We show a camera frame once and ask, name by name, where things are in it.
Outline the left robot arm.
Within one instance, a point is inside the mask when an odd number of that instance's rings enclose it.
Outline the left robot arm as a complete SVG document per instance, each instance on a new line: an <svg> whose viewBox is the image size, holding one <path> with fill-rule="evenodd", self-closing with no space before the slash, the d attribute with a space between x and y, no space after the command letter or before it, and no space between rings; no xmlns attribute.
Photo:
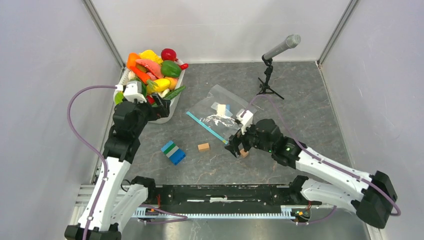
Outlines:
<svg viewBox="0 0 424 240"><path fill-rule="evenodd" d="M154 180L135 177L120 201L118 192L140 147L139 137L150 121L167 118L169 100L154 94L157 106L137 99L117 104L112 115L113 125L102 153L102 170L94 186L88 205L77 224L68 225L64 232L67 240L120 240L122 232L143 202L153 203L157 198Z"/></svg>

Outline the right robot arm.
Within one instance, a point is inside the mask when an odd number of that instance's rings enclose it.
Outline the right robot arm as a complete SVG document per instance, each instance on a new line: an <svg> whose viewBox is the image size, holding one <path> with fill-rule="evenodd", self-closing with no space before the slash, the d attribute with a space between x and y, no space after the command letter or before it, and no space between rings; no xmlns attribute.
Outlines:
<svg viewBox="0 0 424 240"><path fill-rule="evenodd" d="M399 216L397 193L390 177L381 171L374 174L353 169L331 160L285 136L272 119L243 125L231 135L225 149L235 157L251 148L268 152L284 167L314 175L289 189L289 199L295 204L308 200L333 205L353 212L366 224L384 229L389 217Z"/></svg>

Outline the green toy cucumber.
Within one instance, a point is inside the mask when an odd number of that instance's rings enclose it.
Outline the green toy cucumber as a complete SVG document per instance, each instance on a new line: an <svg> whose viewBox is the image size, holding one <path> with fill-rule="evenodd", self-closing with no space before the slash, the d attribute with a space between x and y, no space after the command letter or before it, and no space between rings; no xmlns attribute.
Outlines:
<svg viewBox="0 0 424 240"><path fill-rule="evenodd" d="M186 89L186 86L185 85L180 86L180 87L176 88L175 90L170 91L169 93L167 93L163 97L163 99L164 100L167 100L167 101L171 101L172 99L178 97L185 89Z"/></svg>

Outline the clear zip top bag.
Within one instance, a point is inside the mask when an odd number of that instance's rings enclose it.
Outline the clear zip top bag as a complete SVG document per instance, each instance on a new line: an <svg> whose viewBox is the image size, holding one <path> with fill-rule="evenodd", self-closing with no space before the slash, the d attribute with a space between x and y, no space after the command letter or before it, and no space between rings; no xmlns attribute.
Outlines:
<svg viewBox="0 0 424 240"><path fill-rule="evenodd" d="M216 84L186 114L224 144L228 144L229 137L239 129L235 119L245 109L253 114L257 111L241 97Z"/></svg>

